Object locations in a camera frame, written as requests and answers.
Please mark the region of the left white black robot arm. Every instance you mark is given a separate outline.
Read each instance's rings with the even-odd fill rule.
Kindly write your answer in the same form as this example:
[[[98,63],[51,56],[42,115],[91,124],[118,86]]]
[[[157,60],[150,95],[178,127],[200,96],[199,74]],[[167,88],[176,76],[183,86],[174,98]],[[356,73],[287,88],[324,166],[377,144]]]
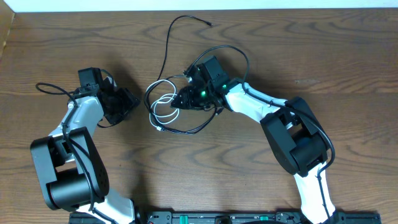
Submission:
[[[134,202],[109,185],[93,135],[102,119],[120,123],[138,104],[125,88],[57,87],[68,96],[67,112],[46,137],[32,141],[30,153],[45,204],[51,210],[85,213],[90,222],[140,223]]]

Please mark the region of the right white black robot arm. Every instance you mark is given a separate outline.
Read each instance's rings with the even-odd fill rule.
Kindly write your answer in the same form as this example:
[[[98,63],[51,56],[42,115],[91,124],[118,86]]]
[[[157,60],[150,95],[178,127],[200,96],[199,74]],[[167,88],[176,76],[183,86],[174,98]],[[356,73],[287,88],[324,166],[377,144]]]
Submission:
[[[334,223],[336,208],[326,170],[335,160],[335,148],[302,98],[274,98],[236,78],[219,85],[192,83],[177,93],[171,105],[182,110],[226,108],[259,123],[277,162],[294,176],[305,218],[311,223]]]

